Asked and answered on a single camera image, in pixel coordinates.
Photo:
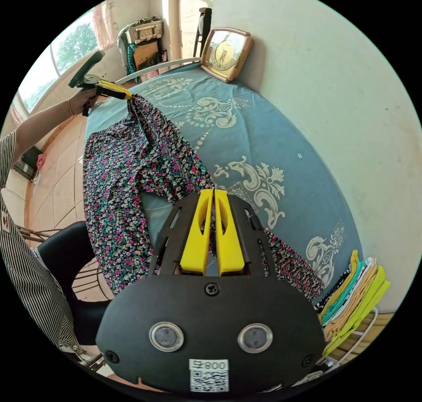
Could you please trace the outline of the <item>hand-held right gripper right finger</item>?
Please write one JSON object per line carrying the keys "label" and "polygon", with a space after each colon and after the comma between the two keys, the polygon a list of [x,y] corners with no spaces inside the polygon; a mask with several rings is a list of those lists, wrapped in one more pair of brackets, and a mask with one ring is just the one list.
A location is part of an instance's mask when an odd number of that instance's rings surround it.
{"label": "hand-held right gripper right finger", "polygon": [[241,274],[245,262],[227,192],[215,190],[214,203],[218,275]]}

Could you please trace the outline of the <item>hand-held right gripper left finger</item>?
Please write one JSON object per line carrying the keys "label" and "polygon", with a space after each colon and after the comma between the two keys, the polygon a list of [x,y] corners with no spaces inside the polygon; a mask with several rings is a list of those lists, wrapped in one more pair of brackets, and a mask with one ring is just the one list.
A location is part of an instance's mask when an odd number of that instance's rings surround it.
{"label": "hand-held right gripper left finger", "polygon": [[188,274],[206,274],[209,254],[211,214],[214,190],[205,189],[200,192],[185,248],[180,260],[180,268]]}

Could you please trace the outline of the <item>person's left hand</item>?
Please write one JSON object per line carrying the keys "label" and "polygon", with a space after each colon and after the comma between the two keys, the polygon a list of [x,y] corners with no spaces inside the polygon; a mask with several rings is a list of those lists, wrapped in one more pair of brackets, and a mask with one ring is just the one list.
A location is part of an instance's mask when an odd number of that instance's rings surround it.
{"label": "person's left hand", "polygon": [[97,100],[98,95],[95,88],[81,88],[67,101],[70,115],[76,116],[89,111],[95,106]]}

